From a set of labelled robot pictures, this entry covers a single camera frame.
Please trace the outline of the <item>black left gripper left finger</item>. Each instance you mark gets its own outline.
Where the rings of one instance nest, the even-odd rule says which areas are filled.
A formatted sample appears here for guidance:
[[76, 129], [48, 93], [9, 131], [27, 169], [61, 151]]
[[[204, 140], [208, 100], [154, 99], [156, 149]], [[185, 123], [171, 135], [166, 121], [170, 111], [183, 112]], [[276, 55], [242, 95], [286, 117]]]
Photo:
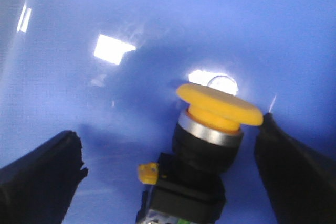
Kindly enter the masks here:
[[1, 168], [1, 223], [62, 223], [83, 165], [80, 137], [66, 130]]

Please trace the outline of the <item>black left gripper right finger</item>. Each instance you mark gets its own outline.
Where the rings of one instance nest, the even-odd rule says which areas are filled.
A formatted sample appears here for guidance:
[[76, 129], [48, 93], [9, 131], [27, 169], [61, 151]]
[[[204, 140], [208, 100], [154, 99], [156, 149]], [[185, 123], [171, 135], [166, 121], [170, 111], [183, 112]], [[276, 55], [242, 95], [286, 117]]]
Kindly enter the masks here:
[[335, 223], [335, 161], [264, 115], [254, 157], [278, 223]]

